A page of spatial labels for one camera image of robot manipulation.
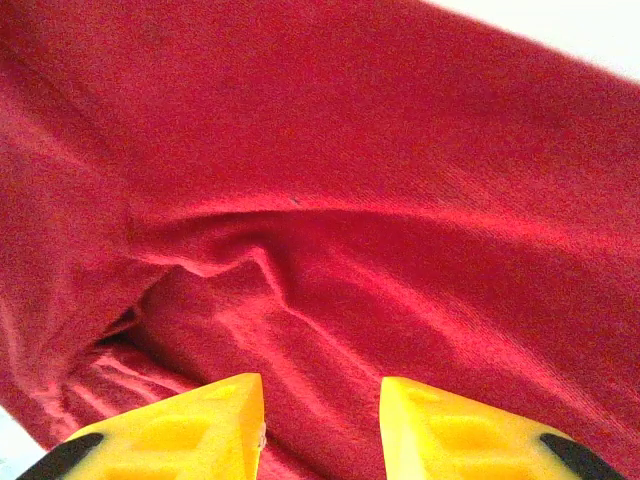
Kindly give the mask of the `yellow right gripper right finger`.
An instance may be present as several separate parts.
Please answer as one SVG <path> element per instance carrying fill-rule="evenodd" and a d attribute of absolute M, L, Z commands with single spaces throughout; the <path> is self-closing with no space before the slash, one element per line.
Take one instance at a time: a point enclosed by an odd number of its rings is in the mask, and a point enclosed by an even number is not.
<path fill-rule="evenodd" d="M 393 480 L 621 476 L 553 427 L 404 377 L 382 379 L 379 420 Z"/>

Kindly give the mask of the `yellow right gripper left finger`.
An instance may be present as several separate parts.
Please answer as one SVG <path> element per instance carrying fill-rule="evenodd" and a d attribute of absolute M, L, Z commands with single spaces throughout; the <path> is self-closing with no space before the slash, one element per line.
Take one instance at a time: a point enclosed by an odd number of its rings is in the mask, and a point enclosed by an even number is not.
<path fill-rule="evenodd" d="M 262 378 L 238 374 L 88 425 L 24 479 L 254 479 L 265 445 Z"/>

